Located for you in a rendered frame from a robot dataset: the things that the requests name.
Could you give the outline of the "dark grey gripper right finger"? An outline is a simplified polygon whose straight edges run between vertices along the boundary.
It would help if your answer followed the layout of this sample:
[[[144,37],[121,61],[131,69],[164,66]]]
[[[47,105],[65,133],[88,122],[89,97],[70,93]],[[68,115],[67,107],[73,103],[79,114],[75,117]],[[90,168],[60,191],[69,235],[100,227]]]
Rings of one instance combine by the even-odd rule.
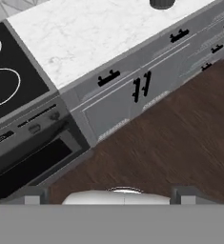
[[[208,197],[196,187],[175,186],[172,188],[170,203],[177,205],[202,205],[217,204],[217,201]]]

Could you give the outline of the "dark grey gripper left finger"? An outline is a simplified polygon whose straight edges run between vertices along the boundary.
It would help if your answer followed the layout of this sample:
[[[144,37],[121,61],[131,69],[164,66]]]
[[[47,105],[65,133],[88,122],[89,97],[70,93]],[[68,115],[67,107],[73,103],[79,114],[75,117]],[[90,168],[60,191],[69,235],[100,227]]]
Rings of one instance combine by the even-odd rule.
[[[19,196],[7,201],[9,205],[43,205],[50,203],[49,190],[47,188],[30,187]]]

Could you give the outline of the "oven door with dark window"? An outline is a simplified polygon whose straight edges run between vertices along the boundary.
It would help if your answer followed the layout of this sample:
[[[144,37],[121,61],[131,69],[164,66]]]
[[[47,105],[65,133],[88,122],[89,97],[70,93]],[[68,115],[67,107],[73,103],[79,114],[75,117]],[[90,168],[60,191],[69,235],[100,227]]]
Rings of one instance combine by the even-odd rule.
[[[0,200],[28,185],[65,159],[74,159],[90,148],[82,134],[63,130],[42,144],[37,138],[0,157]]]

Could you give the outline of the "white rounded object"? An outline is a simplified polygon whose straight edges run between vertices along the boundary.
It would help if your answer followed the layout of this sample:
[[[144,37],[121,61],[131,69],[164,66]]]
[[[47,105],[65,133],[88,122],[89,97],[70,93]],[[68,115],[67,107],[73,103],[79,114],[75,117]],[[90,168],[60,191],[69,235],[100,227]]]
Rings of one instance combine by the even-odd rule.
[[[137,188],[118,187],[105,191],[89,190],[71,193],[63,205],[169,205],[167,196],[144,193]]]

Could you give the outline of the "grey oven range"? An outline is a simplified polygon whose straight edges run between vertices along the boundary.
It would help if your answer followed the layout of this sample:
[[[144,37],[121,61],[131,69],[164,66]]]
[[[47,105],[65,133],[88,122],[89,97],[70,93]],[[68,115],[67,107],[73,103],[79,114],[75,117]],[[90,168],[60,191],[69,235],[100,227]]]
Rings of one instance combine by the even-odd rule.
[[[0,157],[11,152],[17,147],[22,146],[24,143],[30,142],[33,138],[37,138],[37,143],[42,144],[49,138],[54,138],[57,134],[66,129],[70,129],[72,134],[78,132],[83,135],[71,116],[71,113],[63,101],[59,90],[52,84],[45,72],[42,71],[33,55],[30,53],[28,48],[26,48],[20,37],[17,36],[16,31],[8,21],[4,20],[0,23],[5,24],[13,38],[29,58],[32,65],[49,88],[48,92],[0,118]],[[49,116],[54,112],[60,112],[60,117],[57,121],[49,119]],[[39,124],[41,126],[41,130],[32,134],[29,132],[29,127],[35,124]],[[89,150],[90,149],[82,152],[74,159],[63,160],[62,163],[59,163],[49,171],[41,174],[38,178],[19,189],[17,192],[7,198],[1,199],[0,203],[7,202],[16,196],[19,196],[30,187],[47,188],[65,174],[66,171],[75,167],[76,164],[82,160],[83,155],[85,155]]]

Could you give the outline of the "grey drawer front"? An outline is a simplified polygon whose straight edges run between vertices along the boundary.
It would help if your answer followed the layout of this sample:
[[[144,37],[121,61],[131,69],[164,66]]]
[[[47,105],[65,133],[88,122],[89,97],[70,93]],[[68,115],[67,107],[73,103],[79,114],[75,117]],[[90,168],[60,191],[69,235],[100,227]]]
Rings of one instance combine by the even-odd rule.
[[[202,43],[199,49],[189,57],[189,62],[193,64],[198,62],[200,59],[204,57],[210,57],[224,52],[224,47],[223,47],[221,50],[217,51],[216,53],[212,53],[211,48],[215,48],[216,45],[224,45],[224,30],[218,33],[217,35],[212,36],[204,43]]]
[[[206,63],[214,63],[215,61],[224,58],[224,52],[210,56],[210,57],[204,57],[200,59],[198,62],[191,64],[189,62],[189,58],[185,61],[185,63],[182,65],[179,77],[182,81],[187,80],[188,78],[198,74],[201,72],[201,67],[205,66]]]
[[[170,35],[178,35],[178,31],[188,29],[188,35],[172,43]],[[141,63],[140,67],[154,64],[161,61],[170,55],[179,55],[185,58],[186,55],[193,49],[194,39],[200,28],[192,21],[184,24],[172,25],[166,30],[160,32],[155,38],[151,38],[148,44],[141,49]]]
[[[110,74],[110,70],[120,71],[120,75],[106,85],[99,87],[97,84],[98,77],[107,77]],[[97,99],[118,88],[126,81],[135,78],[138,71],[139,62],[134,57],[122,59],[101,71],[97,71],[93,76],[87,78],[74,87],[74,91],[79,99],[80,105],[87,108]]]
[[[204,17],[205,20],[198,32],[200,35],[215,36],[224,30],[224,4],[207,10]]]

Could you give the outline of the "grey cupboard door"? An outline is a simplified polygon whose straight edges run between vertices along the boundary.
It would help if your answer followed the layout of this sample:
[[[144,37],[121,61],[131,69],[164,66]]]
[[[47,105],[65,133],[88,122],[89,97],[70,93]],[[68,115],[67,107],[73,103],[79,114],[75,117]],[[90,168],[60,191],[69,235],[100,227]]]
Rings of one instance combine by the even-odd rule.
[[[137,78],[126,81],[83,110],[97,142],[129,122],[135,79]]]
[[[163,58],[159,62],[147,65],[143,68],[143,74],[141,75],[141,90],[138,100],[138,104],[142,112],[155,104],[171,91],[173,84],[178,76],[181,62],[183,60],[184,58],[180,57],[179,55],[170,55],[166,58]],[[147,71],[152,72],[152,77],[148,94],[145,97],[143,95],[142,88],[146,83],[144,74]]]

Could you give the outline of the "black glass hob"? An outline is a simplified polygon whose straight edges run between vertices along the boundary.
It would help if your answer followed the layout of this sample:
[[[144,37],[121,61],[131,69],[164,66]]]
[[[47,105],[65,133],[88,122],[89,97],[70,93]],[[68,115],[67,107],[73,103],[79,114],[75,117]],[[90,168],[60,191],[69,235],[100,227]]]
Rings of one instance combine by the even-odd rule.
[[[49,88],[4,23],[0,23],[0,118]]]

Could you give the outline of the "dark grey round vessel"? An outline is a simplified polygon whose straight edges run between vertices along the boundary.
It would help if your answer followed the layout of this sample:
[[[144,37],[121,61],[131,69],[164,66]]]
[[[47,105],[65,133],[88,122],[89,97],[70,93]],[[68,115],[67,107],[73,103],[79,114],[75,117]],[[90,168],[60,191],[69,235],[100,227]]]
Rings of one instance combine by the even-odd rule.
[[[173,6],[175,0],[150,0],[150,5],[156,10],[167,10]]]

